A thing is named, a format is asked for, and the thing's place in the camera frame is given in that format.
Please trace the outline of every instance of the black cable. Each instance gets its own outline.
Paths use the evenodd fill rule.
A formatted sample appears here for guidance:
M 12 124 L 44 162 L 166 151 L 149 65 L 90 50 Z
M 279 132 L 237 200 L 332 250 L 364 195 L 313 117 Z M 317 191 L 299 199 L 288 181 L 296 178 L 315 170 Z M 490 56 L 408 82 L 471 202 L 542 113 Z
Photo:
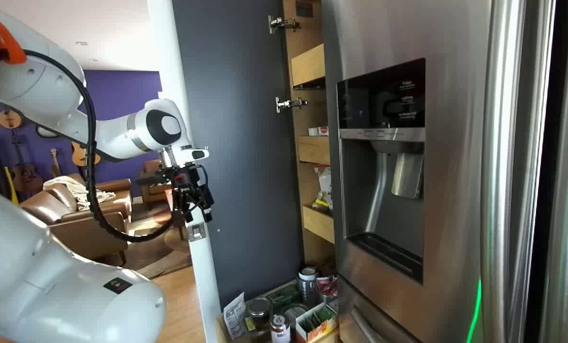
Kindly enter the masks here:
M 174 218 L 176 214 L 172 214 L 172 218 L 168 220 L 168 223 L 164 223 L 162 227 L 158 227 L 157 231 L 145 235 L 145 237 L 130 237 L 126 233 L 120 233 L 118 229 L 111 227 L 111 223 L 105 220 L 101 208 L 99 208 L 99 202 L 97 202 L 97 197 L 96 197 L 96 109 L 94 109 L 94 99 L 90 96 L 90 92 L 86 90 L 86 86 L 65 67 L 61 65 L 59 61 L 52 59 L 50 56 L 44 56 L 44 54 L 38 54 L 38 52 L 31 52 L 31 50 L 25 50 L 27 56 L 33 56 L 36 59 L 42 59 L 54 67 L 57 67 L 61 73 L 65 73 L 71 82 L 76 86 L 78 94 L 82 96 L 84 99 L 84 105 L 86 105 L 86 115 L 88 115 L 88 197 L 90 197 L 90 210 L 96 218 L 96 221 L 107 231 L 111 233 L 113 237 L 120 239 L 120 240 L 128 240 L 128 242 L 147 242 L 147 240 L 153 240 L 157 237 L 160 237 L 162 233 L 166 233 L 172 223 L 174 223 Z
M 181 242 L 185 242 L 183 227 L 181 225 L 176 225 L 176 229 L 177 229 L 177 237 L 181 239 Z

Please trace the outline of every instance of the can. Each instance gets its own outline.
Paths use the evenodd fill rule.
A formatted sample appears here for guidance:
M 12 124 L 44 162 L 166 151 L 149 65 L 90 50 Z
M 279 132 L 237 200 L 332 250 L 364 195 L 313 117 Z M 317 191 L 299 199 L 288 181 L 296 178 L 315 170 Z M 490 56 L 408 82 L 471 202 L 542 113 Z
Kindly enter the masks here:
M 273 315 L 271 319 L 271 341 L 273 343 L 290 343 L 290 326 L 286 317 Z

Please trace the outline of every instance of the stainless steel refrigerator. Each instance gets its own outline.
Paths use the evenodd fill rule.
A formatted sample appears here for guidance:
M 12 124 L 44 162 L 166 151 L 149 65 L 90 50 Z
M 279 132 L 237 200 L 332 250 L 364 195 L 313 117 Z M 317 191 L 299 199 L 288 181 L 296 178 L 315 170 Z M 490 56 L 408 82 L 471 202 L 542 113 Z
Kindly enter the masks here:
M 328 0 L 343 341 L 568 341 L 568 0 Z

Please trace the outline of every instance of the jar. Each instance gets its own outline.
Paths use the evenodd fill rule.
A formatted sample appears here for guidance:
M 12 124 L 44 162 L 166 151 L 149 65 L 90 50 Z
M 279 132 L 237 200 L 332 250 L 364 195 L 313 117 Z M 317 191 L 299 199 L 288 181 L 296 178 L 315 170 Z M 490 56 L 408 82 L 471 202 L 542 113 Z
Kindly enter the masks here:
M 258 326 L 269 324 L 269 313 L 271 313 L 269 300 L 265 298 L 252 300 L 248 301 L 246 311 Z
M 303 303 L 307 307 L 313 307 L 313 305 L 320 303 L 320 296 L 319 296 L 319 290 L 317 290 L 317 269 L 305 267 L 299 273 L 299 290 L 301 290 Z
M 271 319 L 271 341 L 273 343 L 290 343 L 290 324 L 286 317 L 275 315 Z

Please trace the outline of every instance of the ceiling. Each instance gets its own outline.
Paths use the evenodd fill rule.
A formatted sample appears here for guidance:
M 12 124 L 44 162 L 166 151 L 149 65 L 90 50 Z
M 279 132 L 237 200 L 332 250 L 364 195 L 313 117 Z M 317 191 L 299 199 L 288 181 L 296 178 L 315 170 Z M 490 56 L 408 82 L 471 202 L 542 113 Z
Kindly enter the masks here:
M 0 0 L 86 71 L 157 71 L 147 0 Z

